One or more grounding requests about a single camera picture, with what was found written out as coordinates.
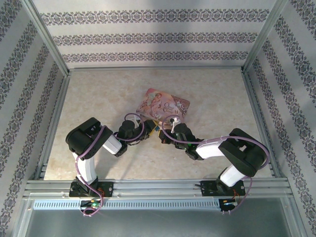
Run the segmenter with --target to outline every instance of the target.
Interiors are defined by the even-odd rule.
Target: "robotic arm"
[[[163,144],[173,144],[175,148],[185,150],[185,153],[193,160],[204,160],[210,157],[225,156],[232,165],[226,168],[217,179],[217,188],[225,193],[236,182],[245,178],[253,177],[260,169],[267,158],[265,151],[252,142],[227,139],[211,143],[184,144],[176,142],[202,142],[202,139],[195,138],[185,123],[175,125],[171,130],[165,132],[174,140],[168,138],[161,130],[159,138]],[[235,128],[229,136],[248,138],[256,141],[253,137],[239,128]]]
[[[242,186],[240,180],[253,177],[264,166],[263,163],[269,154],[261,143],[238,128],[235,128],[229,137],[224,137],[228,139],[208,142],[196,138],[187,125],[176,118],[171,122],[172,129],[160,130],[159,138],[163,144],[172,144],[177,149],[185,150],[193,160],[225,156],[232,163],[230,167],[224,169],[215,182],[212,181],[211,190],[207,188],[209,193],[212,193],[210,196],[230,196],[232,190]],[[77,175],[72,183],[70,197],[96,197],[99,194],[95,193],[95,190],[99,189],[106,197],[111,196],[113,184],[105,187],[98,182],[94,155],[103,147],[119,157],[126,152],[128,145],[136,145],[149,138],[156,126],[152,120],[143,122],[141,126],[138,126],[136,120],[125,120],[118,132],[113,134],[109,128],[102,127],[100,121],[90,118],[73,129],[67,135],[66,143],[76,160],[78,156],[81,157],[77,162],[80,175]]]

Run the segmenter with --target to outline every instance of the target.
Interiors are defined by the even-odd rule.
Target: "metal extrusion frame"
[[[70,69],[70,72],[82,72],[82,71],[126,71],[126,70],[194,70],[194,69],[239,69],[240,66],[141,66],[141,67],[88,67],[88,68],[74,68]]]
[[[268,34],[270,33],[270,30],[272,29],[273,25],[276,23],[278,17],[280,16],[283,8],[285,7],[288,0],[276,0],[273,8],[271,9],[271,12],[265,21],[265,24],[263,25],[255,43],[253,44],[253,47],[251,48],[246,61],[243,65],[243,68],[246,72],[249,71],[249,68],[253,61],[255,60],[257,54],[259,53],[261,46],[263,45],[264,41],[268,37]]]
[[[39,11],[37,10],[35,4],[32,0],[21,0],[23,7],[25,8],[26,12],[28,13],[30,19],[33,21],[34,25],[36,26],[39,35],[43,39],[44,43],[46,44],[49,52],[52,54],[54,60],[56,61],[59,69],[62,71],[64,76],[68,75],[69,69],[63,59],[61,53],[59,52],[56,43],[54,42],[52,36],[50,35],[46,25],[44,24]]]
[[[58,125],[59,118],[61,116],[61,112],[64,106],[64,101],[66,98],[70,78],[71,78],[71,73],[65,76],[62,82],[62,86],[61,86],[60,93],[58,96],[55,111],[53,112],[53,117],[48,129],[47,139],[45,140],[43,152],[39,158],[39,164],[35,172],[35,176],[34,176],[35,180],[40,179],[41,177],[43,178],[45,174],[46,166],[44,164],[48,163],[49,155],[50,155],[54,138],[56,135],[56,131],[57,131],[57,125]]]
[[[196,186],[201,179],[186,180],[104,180],[114,182],[113,196],[105,199],[102,209],[198,209],[216,210],[219,198],[203,197]],[[33,210],[74,210],[87,198],[69,198],[69,181],[28,181],[14,237],[26,234]],[[247,189],[250,181],[245,180]],[[306,237],[306,231],[287,178],[254,178],[248,198],[279,198],[292,236]]]

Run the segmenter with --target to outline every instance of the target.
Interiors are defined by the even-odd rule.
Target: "marble surface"
[[[191,102],[185,123],[198,138],[227,135],[239,127],[260,140],[239,69],[83,71],[72,74],[50,154],[45,180],[74,179],[74,158],[65,143],[69,131],[95,117],[117,131],[135,112],[148,88]],[[95,156],[100,179],[216,178],[225,157],[191,160],[183,150],[161,144],[158,132],[117,158],[105,149]],[[256,177],[271,177],[265,167]]]

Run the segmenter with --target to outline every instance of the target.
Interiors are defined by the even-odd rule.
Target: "wire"
[[[104,191],[101,188],[98,188],[97,190],[101,193],[102,197],[104,198]]]
[[[262,145],[260,142],[257,142],[256,140],[253,140],[253,139],[249,139],[249,138],[246,138],[246,137],[239,137],[239,136],[225,136],[225,137],[218,137],[218,138],[213,138],[213,139],[209,139],[209,140],[205,140],[205,141],[201,141],[201,142],[188,142],[188,141],[180,141],[180,140],[177,140],[177,139],[174,139],[173,137],[171,137],[164,129],[163,125],[164,123],[166,122],[166,120],[170,117],[178,117],[180,118],[179,116],[177,115],[170,115],[168,117],[166,117],[163,121],[162,121],[162,125],[161,125],[161,129],[163,131],[163,133],[166,135],[167,138],[171,139],[172,141],[175,141],[175,142],[178,142],[178,143],[184,143],[184,144],[208,144],[208,143],[213,143],[213,142],[218,142],[218,141],[225,141],[229,138],[232,138],[232,139],[238,139],[238,140],[243,140],[243,141],[247,141],[247,142],[251,142],[257,146],[259,146],[267,155],[267,159],[266,161],[264,162],[264,164],[259,168],[259,169],[262,169],[264,168],[269,162],[270,162],[270,153],[269,151],[267,150],[267,148],[265,148],[264,145]]]
[[[238,196],[238,201],[237,201],[237,203],[238,203],[240,201],[240,195],[239,195],[239,193],[236,192],[235,189],[234,189],[234,194],[235,194],[235,198]]]
[[[135,141],[137,140],[144,132],[145,130],[145,125],[144,125],[144,120],[138,115],[138,114],[135,114],[135,113],[128,113],[127,115],[125,115],[124,117],[124,120],[126,121],[126,117],[129,116],[129,115],[136,115],[142,122],[142,131],[138,134],[137,137],[135,138],[131,138],[131,139],[123,139],[123,138],[119,138],[119,137],[116,137],[117,139],[121,140],[121,141],[124,141],[124,142],[131,142],[131,141]]]
[[[98,133],[97,137],[95,138],[95,140],[92,142],[92,144],[88,147],[88,149],[82,153],[80,156],[78,156],[75,160],[75,167],[76,167],[76,171],[77,171],[77,176],[79,177],[79,179],[89,188],[91,189],[93,192],[95,192],[99,197],[100,197],[100,205],[98,206],[97,209],[94,209],[92,207],[87,207],[84,211],[82,211],[83,215],[84,216],[93,216],[94,214],[96,214],[103,206],[103,198],[102,198],[102,195],[96,191],[93,187],[91,187],[83,178],[81,178],[81,173],[80,173],[80,170],[78,168],[78,160],[82,157],[84,157],[86,154],[88,154],[88,152],[94,147],[94,145],[97,143],[97,141],[99,140],[103,130],[106,128],[106,126],[103,126],[100,130],[100,132]],[[87,214],[86,212],[88,210],[91,210],[92,213],[90,214]]]
[[[233,210],[231,210],[231,211],[223,211],[223,214],[224,214],[224,213],[231,214],[232,212],[236,211],[236,210],[242,205],[242,203],[245,201],[246,197],[247,197],[248,194],[249,194],[249,191],[250,191],[250,189],[251,189],[251,186],[252,186],[252,178],[251,178],[251,177],[248,177],[248,178],[250,179],[250,183],[249,183],[249,187],[248,187],[248,189],[247,189],[247,192],[246,192],[245,196],[243,196],[243,198],[241,199],[241,201],[238,203],[238,205],[237,205]]]
[[[142,135],[142,133],[144,132],[144,128],[145,128],[145,126],[144,126],[144,121],[143,121],[143,119],[142,119],[139,115],[134,114],[134,113],[129,113],[129,114],[125,115],[125,117],[124,117],[125,120],[126,120],[126,117],[127,117],[128,115],[136,115],[136,116],[138,116],[138,117],[141,119],[141,121],[142,121],[142,131],[140,132],[140,134],[139,134],[137,137],[135,137],[135,138],[133,138],[133,139],[123,140],[123,139],[120,139],[120,138],[119,138],[119,139],[122,140],[122,141],[134,141],[134,140],[138,139],[138,138]],[[94,209],[94,208],[92,208],[92,207],[87,207],[84,211],[82,211],[82,213],[83,213],[84,216],[93,216],[94,214],[96,214],[96,213],[102,208],[102,206],[103,206],[103,197],[102,197],[102,195],[101,195],[97,190],[95,190],[93,187],[91,187],[91,186],[81,177],[81,173],[80,173],[80,170],[79,170],[79,168],[78,168],[78,160],[79,160],[80,158],[84,157],[86,154],[88,154],[88,153],[90,152],[90,150],[94,147],[94,145],[95,145],[95,144],[97,143],[97,141],[99,140],[99,138],[100,138],[100,136],[101,136],[101,134],[102,134],[102,132],[103,132],[103,130],[104,130],[105,128],[106,128],[106,126],[102,126],[100,132],[98,133],[98,135],[96,136],[96,138],[94,139],[94,141],[92,142],[92,144],[88,147],[88,149],[87,149],[84,153],[82,153],[80,156],[78,156],[78,157],[76,158],[76,160],[75,160],[75,167],[76,167],[76,171],[77,171],[77,176],[79,177],[79,179],[80,179],[90,190],[92,190],[93,192],[95,192],[95,193],[99,196],[99,198],[100,198],[100,205],[98,206],[98,208],[97,208],[97,209]]]
[[[239,194],[236,192],[235,189],[233,189],[233,191],[234,191],[234,196],[231,198],[231,200],[233,200],[236,196],[239,196]]]

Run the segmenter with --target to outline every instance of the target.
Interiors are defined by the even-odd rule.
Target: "patterned wallpaper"
[[[316,236],[315,19],[315,2],[289,1],[248,74],[308,236]]]
[[[19,0],[0,0],[0,237],[36,170],[63,75]]]
[[[242,66],[275,0],[34,0],[69,68]]]

